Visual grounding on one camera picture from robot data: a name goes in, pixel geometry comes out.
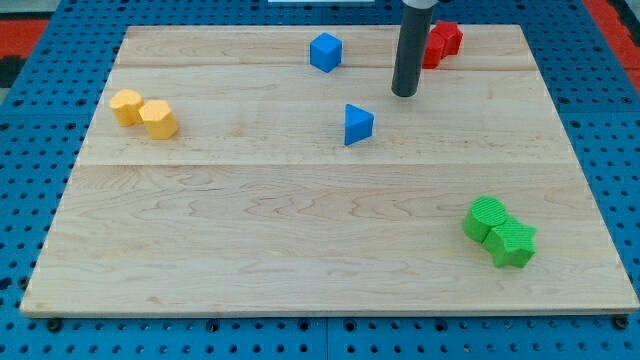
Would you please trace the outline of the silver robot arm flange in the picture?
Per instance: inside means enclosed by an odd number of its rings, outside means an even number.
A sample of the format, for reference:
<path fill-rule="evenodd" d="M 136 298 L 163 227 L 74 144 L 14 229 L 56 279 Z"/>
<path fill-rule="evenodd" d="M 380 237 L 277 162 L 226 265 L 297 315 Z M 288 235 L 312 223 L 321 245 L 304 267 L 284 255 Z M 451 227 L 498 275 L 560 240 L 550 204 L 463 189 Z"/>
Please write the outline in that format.
<path fill-rule="evenodd" d="M 439 0 L 402 0 L 403 3 L 414 9 L 429 9 L 435 6 Z"/>

